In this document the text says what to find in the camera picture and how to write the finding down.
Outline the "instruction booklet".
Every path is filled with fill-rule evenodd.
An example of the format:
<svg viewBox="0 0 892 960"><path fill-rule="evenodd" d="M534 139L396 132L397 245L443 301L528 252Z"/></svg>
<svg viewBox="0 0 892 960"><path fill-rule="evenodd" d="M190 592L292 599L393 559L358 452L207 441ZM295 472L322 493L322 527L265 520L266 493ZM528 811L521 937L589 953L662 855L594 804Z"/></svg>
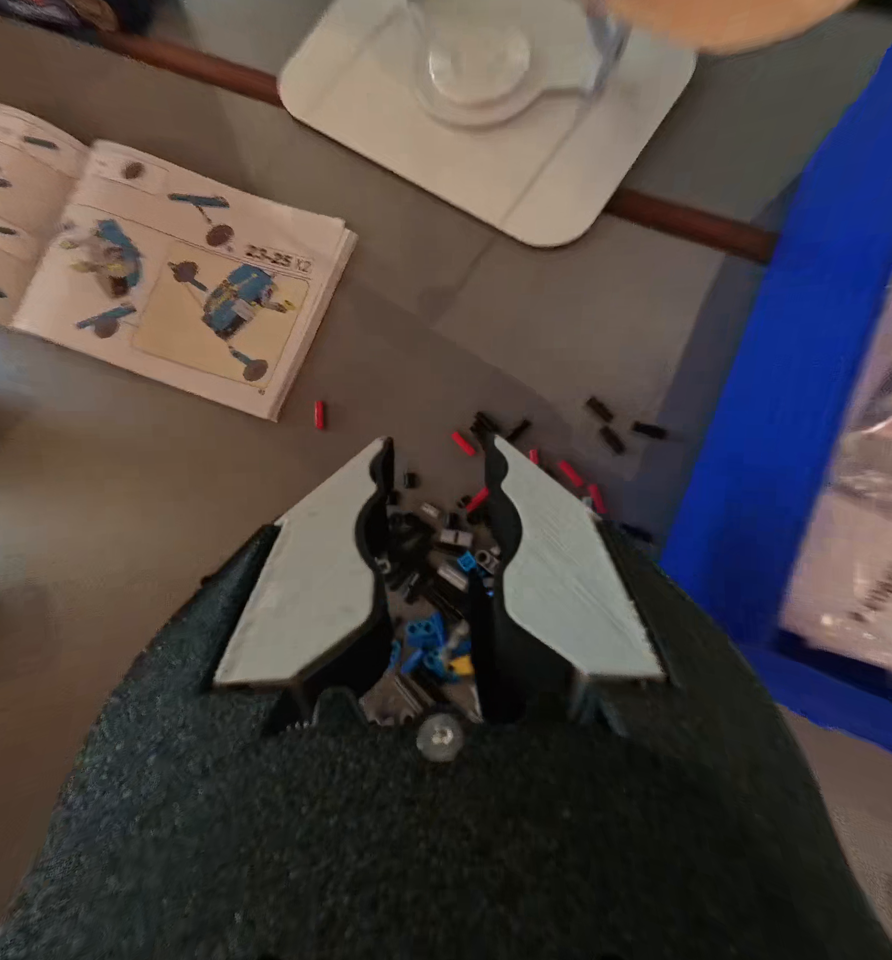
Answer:
<svg viewBox="0 0 892 960"><path fill-rule="evenodd" d="M2 328L274 423L356 242L0 103Z"/></svg>

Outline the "blue plastic bin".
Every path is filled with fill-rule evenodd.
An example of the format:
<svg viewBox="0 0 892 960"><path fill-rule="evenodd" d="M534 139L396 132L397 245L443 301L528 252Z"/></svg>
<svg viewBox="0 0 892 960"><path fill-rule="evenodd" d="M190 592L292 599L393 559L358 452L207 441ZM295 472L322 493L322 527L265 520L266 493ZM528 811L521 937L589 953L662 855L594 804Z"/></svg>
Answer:
<svg viewBox="0 0 892 960"><path fill-rule="evenodd" d="M892 45L800 175L661 556L780 705L892 754L883 671L780 628L892 277Z"/></svg>

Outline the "white stand base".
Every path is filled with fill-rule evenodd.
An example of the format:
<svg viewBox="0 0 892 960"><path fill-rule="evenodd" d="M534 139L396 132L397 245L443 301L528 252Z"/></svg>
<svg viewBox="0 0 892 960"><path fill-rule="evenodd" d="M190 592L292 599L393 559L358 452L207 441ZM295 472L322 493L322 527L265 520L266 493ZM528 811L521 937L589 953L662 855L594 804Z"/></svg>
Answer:
<svg viewBox="0 0 892 960"><path fill-rule="evenodd" d="M583 2L332 2L280 99L320 134L537 248L583 235L692 78L631 28L598 94Z"/></svg>

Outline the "clear plastic bags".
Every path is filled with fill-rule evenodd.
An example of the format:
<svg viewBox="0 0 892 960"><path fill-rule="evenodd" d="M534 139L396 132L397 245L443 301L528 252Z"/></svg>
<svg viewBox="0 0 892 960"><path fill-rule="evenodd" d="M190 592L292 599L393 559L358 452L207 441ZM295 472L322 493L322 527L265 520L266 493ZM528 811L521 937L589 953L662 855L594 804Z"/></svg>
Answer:
<svg viewBox="0 0 892 960"><path fill-rule="evenodd" d="M892 281L780 623L814 649L892 672Z"/></svg>

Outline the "pile of small building bricks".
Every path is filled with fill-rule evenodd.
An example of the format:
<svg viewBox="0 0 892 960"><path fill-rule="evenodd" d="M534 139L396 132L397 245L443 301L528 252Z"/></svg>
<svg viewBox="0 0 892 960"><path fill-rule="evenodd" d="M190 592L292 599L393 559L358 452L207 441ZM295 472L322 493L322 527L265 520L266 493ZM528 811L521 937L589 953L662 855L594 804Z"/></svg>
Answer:
<svg viewBox="0 0 892 960"><path fill-rule="evenodd" d="M388 546L379 557L393 602L392 655L383 676L360 701L372 725L380 729L418 725L430 714L447 714L448 725L458 718L504 723L544 701L551 702L555 713L586 722L604 710L606 693L612 689L661 690L672 682L675 675L668 657L635 596L631 569L620 556L628 539L610 521L601 488L584 482L568 461L550 469L537 450L519 449L526 428L523 421L501 434L491 416L477 413L473 436L482 450L484 469L489 438L501 436L600 517L667 679L584 678L532 640L523 646L525 666L514 666L512 646L497 639L494 594L500 549L489 522L485 479L475 495L458 500L453 510L428 501L405 505L402 492L394 490L389 496Z"/></svg>

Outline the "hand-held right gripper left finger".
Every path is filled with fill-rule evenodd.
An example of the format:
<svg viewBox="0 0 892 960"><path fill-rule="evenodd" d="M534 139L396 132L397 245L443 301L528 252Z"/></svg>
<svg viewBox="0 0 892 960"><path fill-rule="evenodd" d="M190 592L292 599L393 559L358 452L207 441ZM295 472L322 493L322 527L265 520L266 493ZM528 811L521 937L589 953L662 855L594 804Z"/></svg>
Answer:
<svg viewBox="0 0 892 960"><path fill-rule="evenodd" d="M334 660L378 615L384 590L366 543L385 520L395 455L376 438L275 522L278 531L212 676L218 688L292 685Z"/></svg>

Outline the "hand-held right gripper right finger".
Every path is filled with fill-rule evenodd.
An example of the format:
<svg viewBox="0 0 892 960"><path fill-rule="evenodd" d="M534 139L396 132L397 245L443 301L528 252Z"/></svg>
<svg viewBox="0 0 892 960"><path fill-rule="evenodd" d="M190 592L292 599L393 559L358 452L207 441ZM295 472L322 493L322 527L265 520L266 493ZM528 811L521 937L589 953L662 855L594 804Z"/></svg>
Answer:
<svg viewBox="0 0 892 960"><path fill-rule="evenodd" d="M593 681L664 682L668 673L623 581L600 517L505 438L489 438L486 506L500 549L497 639L524 643Z"/></svg>

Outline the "grey desk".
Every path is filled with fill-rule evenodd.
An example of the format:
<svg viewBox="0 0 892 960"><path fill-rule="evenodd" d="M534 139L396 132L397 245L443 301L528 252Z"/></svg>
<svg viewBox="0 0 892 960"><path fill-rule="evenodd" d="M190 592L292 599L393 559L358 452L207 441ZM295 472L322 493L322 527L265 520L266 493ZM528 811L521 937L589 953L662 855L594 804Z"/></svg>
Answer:
<svg viewBox="0 0 892 960"><path fill-rule="evenodd" d="M209 669L251 539L392 436L425 496L482 481L446 433L620 398L721 258L603 219L533 251L280 109L0 20L0 101L348 218L360 244L283 419L0 329L0 957L892 958L782 714L629 543L677 654L606 717L273 730ZM314 426L314 402L328 427Z"/></svg>

